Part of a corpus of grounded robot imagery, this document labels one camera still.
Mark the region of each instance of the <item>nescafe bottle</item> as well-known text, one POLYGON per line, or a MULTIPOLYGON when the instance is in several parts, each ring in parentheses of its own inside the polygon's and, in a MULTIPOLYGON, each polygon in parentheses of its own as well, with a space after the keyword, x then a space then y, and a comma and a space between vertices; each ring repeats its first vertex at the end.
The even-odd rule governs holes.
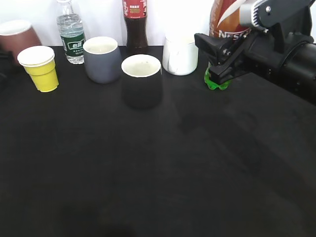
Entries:
MULTIPOLYGON (((248 34, 251 29, 239 24, 239 9, 245 2, 246 0, 215 0, 210 15, 209 35, 219 38, 232 37, 237 40, 248 34)), ((225 90, 230 84, 230 81, 227 81, 218 85, 210 80, 211 77, 207 69, 204 80, 211 90, 225 90)))
POLYGON ((127 51, 130 55, 145 54, 148 49, 147 0, 123 0, 123 10, 127 28, 127 51))

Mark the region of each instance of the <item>green bottle label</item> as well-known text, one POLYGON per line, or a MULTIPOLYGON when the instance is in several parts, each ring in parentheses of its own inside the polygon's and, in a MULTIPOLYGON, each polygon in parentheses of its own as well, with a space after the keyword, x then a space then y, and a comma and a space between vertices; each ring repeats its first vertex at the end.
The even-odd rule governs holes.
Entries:
POLYGON ((68 56, 78 57, 83 55, 84 33, 76 37, 61 37, 63 47, 68 56))

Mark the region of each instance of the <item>black mug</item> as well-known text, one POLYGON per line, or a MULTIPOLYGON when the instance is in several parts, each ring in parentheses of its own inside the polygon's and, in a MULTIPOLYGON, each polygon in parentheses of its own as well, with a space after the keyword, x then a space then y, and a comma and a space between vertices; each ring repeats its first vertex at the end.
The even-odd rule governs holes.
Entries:
POLYGON ((162 72, 160 61, 150 55, 138 54, 122 62, 122 98, 137 109, 149 109, 161 102, 162 72))

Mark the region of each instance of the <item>white background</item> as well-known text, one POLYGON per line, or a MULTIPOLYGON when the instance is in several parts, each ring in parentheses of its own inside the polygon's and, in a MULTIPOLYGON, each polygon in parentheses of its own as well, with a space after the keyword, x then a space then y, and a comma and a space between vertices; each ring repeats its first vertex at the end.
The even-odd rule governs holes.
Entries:
MULTIPOLYGON (((147 36, 150 45, 163 45, 166 32, 177 29, 208 33, 213 0, 148 0, 147 36)), ((0 0, 0 23, 14 19, 32 22, 44 45, 61 45, 56 0, 0 0)), ((83 22, 86 38, 110 36, 126 44, 121 0, 73 0, 83 22)), ((316 5, 312 8, 316 25, 316 5)), ((312 35, 316 38, 316 27, 312 35)))

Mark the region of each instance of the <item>bottle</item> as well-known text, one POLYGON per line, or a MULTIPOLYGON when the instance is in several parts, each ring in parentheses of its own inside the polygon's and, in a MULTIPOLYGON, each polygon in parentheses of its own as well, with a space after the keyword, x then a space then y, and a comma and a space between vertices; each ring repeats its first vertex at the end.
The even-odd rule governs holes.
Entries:
POLYGON ((60 15, 57 25, 68 61, 72 64, 83 63, 84 31, 80 16, 75 14, 71 0, 57 0, 60 15))
POLYGON ((127 51, 130 54, 146 53, 147 0, 123 0, 123 10, 127 28, 127 51))
MULTIPOLYGON (((251 29, 239 24, 239 8, 245 2, 246 0, 215 0, 210 15, 209 35, 219 38, 232 37, 233 40, 237 40, 248 34, 251 29)), ((205 72, 204 80, 209 89, 227 89, 231 81, 227 81, 222 85, 216 84, 210 80, 211 75, 208 69, 205 72)))

